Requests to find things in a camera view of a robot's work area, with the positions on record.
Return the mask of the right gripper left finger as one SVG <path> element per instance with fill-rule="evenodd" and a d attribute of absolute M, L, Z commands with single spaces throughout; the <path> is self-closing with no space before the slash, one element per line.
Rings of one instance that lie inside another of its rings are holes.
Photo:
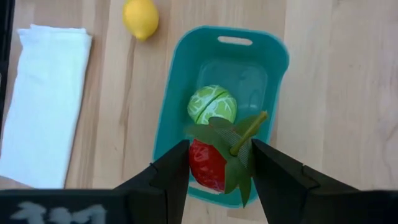
<path fill-rule="evenodd" d="M 181 224 L 187 197 L 190 142 L 182 140 L 142 172 L 117 186 L 124 219 L 134 224 Z"/>

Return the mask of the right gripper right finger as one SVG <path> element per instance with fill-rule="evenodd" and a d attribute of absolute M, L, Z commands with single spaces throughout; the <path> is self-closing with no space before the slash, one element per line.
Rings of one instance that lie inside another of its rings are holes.
<path fill-rule="evenodd" d="M 258 140 L 252 140 L 254 183 L 269 223 L 304 223 L 307 197 L 312 190 L 328 193 L 358 189 L 325 175 Z"/>

